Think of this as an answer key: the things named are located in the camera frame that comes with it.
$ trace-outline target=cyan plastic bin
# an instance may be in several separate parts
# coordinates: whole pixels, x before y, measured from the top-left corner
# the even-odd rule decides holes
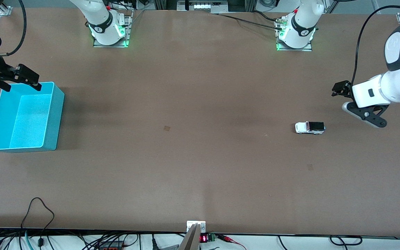
[[[38,92],[26,84],[10,84],[0,94],[0,151],[36,152],[57,148],[64,93],[53,82]]]

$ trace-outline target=connector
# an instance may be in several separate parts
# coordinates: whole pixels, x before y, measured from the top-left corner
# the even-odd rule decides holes
[[[277,18],[276,19],[276,23],[278,23],[278,24],[288,24],[288,20],[287,19],[282,19],[282,18]]]
[[[154,235],[152,235],[152,250],[160,250],[157,245],[157,241],[155,241]]]
[[[216,234],[217,239],[220,239],[224,242],[229,242],[229,243],[233,243],[233,240],[230,237],[224,236],[222,234]]]
[[[38,239],[38,246],[39,246],[39,247],[44,246],[44,239],[43,239],[43,238],[39,238],[39,239]]]
[[[121,250],[123,247],[122,241],[106,241],[102,242],[98,247],[99,250]]]

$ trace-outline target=metal plate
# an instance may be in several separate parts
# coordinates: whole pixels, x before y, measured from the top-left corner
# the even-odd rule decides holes
[[[277,22],[274,22],[274,26],[275,27],[280,27],[280,25]],[[311,47],[311,41],[308,42],[308,44],[300,49],[294,49],[289,47],[288,45],[286,45],[284,43],[284,41],[279,39],[279,34],[280,31],[276,30],[276,50],[279,51],[313,51],[312,47]]]
[[[13,7],[7,6],[4,3],[0,5],[0,16],[10,16]]]
[[[186,232],[189,231],[189,229],[191,228],[191,226],[193,224],[200,224],[201,226],[201,232],[202,233],[206,233],[206,222],[202,221],[202,220],[188,220],[186,222]]]

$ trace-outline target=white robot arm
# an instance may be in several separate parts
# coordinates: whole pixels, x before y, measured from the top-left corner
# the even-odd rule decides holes
[[[107,10],[102,0],[70,0],[87,19],[92,36],[102,45],[112,45],[125,37],[124,14]]]
[[[287,20],[279,39],[294,49],[305,47],[313,38],[316,24],[324,13],[322,0],[301,0],[300,6],[282,19]]]
[[[354,102],[344,103],[342,109],[378,128],[387,125],[380,115],[388,105],[400,102],[400,26],[387,39],[384,56],[388,68],[386,73],[353,86],[349,81],[338,82],[332,94],[352,98]]]

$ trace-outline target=toy car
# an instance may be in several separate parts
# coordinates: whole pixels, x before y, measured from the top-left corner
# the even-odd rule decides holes
[[[323,122],[298,122],[295,124],[295,132],[298,134],[322,134],[325,131]]]

